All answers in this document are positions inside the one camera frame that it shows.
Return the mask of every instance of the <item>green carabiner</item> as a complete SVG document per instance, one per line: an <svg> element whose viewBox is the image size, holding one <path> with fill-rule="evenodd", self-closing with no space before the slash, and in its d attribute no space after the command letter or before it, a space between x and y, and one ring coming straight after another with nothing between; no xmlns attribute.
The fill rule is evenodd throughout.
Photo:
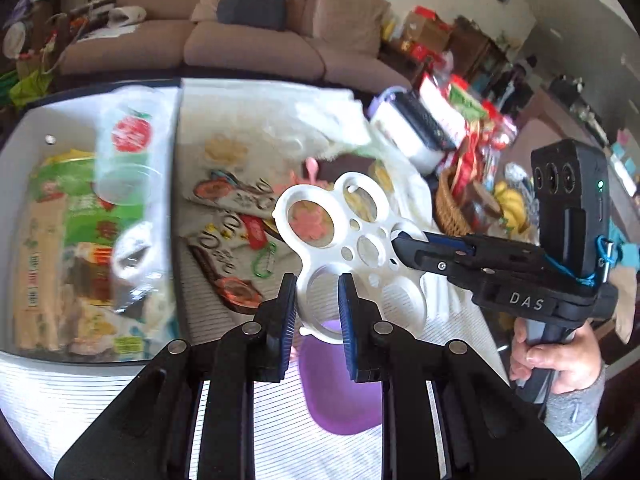
<svg viewBox="0 0 640 480"><path fill-rule="evenodd" d="M257 276L258 278L271 277L271 275L273 274L273 261L275 260L274 254L276 253L277 249L278 248L276 244L274 244L273 242L269 242L260 250L254 262L251 264L251 270L254 272L255 276ZM265 256L267 256L267 264L264 268L264 272L260 272L260 270L258 270L258 264L260 264L260 261Z"/></svg>

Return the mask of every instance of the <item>wicker basket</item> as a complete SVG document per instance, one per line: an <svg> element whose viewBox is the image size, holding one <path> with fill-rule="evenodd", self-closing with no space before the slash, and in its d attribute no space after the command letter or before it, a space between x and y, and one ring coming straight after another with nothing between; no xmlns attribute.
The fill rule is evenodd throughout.
<svg viewBox="0 0 640 480"><path fill-rule="evenodd" d="M436 191L435 219L440 230L447 236L464 236L472 231L451 195L450 186L455 170L456 168L448 168L440 174L440 185Z"/></svg>

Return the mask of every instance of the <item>clear plastic cup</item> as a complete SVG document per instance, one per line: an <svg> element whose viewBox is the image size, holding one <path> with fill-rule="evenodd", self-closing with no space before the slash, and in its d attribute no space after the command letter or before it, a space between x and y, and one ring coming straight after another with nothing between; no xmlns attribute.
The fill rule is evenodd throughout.
<svg viewBox="0 0 640 480"><path fill-rule="evenodd" d="M170 104L152 88L126 86L111 93L107 107L95 150L95 193L115 205L147 203L163 170Z"/></svg>

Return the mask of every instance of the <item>sofa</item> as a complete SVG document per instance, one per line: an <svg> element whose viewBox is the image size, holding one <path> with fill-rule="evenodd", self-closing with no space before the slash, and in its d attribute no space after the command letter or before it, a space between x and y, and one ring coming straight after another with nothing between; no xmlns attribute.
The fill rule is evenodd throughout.
<svg viewBox="0 0 640 480"><path fill-rule="evenodd" d="M202 1L116 0L119 7L143 7L146 20L117 38L72 44L60 73L175 74L190 68L186 73L193 75L198 68L215 68L370 93L410 88L404 76L377 59L385 0L286 0L283 32L199 21L194 9Z"/></svg>

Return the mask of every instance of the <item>metal screw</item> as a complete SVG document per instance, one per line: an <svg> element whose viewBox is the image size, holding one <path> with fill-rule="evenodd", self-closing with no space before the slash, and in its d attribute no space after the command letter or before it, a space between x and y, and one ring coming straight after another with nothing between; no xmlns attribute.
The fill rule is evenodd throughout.
<svg viewBox="0 0 640 480"><path fill-rule="evenodd" d="M464 355L468 350L468 346L462 341L452 341L449 343L449 350L452 354Z"/></svg>
<svg viewBox="0 0 640 480"><path fill-rule="evenodd" d="M187 349L187 343L185 343L182 339L174 339L169 343L167 350L169 354L178 355L184 352Z"/></svg>
<svg viewBox="0 0 640 480"><path fill-rule="evenodd" d="M262 330L262 325L255 321L249 321L242 325L242 332L247 335L257 334L260 330Z"/></svg>
<svg viewBox="0 0 640 480"><path fill-rule="evenodd" d="M389 322L379 321L373 326L373 330L375 330L377 334L386 335L393 332L394 326Z"/></svg>

